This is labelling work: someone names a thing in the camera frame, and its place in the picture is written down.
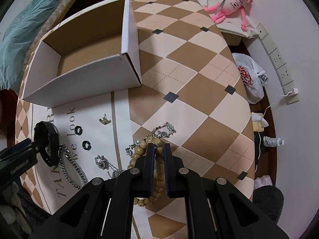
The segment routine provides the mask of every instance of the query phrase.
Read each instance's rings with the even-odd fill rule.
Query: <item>yellow cloth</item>
[[[258,121],[253,121],[253,129],[254,132],[263,132],[264,131],[264,127],[261,125],[261,122]]]

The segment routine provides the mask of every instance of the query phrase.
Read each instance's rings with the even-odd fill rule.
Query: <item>black watch strap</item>
[[[55,126],[51,122],[41,121],[34,128],[34,141],[38,141],[39,153],[44,162],[48,166],[58,165],[59,163],[59,135],[56,132]],[[47,153],[46,147],[49,147],[50,155]]]

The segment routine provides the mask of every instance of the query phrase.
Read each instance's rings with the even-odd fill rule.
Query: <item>screw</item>
[[[188,174],[188,169],[187,168],[180,168],[179,170],[180,174]]]
[[[220,185],[225,185],[227,182],[227,180],[223,177],[219,177],[217,178],[217,183],[220,184]]]
[[[92,180],[93,185],[100,185],[101,183],[102,183],[102,179],[100,179],[100,178],[94,178]]]
[[[139,173],[139,169],[138,168],[132,168],[132,169],[130,169],[130,173],[131,174],[138,174]]]

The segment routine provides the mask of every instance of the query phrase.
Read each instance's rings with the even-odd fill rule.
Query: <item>pink panther plush toy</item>
[[[241,11],[241,29],[243,31],[247,31],[244,5],[247,5],[252,1],[253,0],[223,0],[216,5],[206,7],[204,9],[207,12],[217,11],[215,15],[212,16],[212,20],[216,24],[219,24],[224,21],[227,15],[230,15],[231,13],[237,11],[239,8]]]

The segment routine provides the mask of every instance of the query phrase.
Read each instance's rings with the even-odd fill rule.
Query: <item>wall socket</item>
[[[256,27],[256,30],[258,32],[260,39],[263,39],[264,37],[268,35],[268,31],[266,31],[266,29],[261,23],[258,24],[258,26]]]
[[[280,55],[279,48],[276,48],[273,52],[271,52],[269,57],[275,69],[278,69],[286,63]]]
[[[295,82],[291,82],[287,85],[285,85],[282,90],[284,92],[284,95],[286,95],[290,90],[292,90],[293,88],[296,88]],[[297,102],[300,100],[299,94],[296,95],[292,95],[292,96],[287,96],[286,98],[287,104],[291,104],[293,102]]]
[[[282,87],[293,81],[291,74],[289,73],[289,70],[287,68],[287,64],[279,67],[277,69],[277,74]]]
[[[268,34],[264,39],[261,41],[262,45],[264,46],[267,55],[269,55],[271,52],[273,52],[278,46],[277,44],[272,40],[272,36]]]

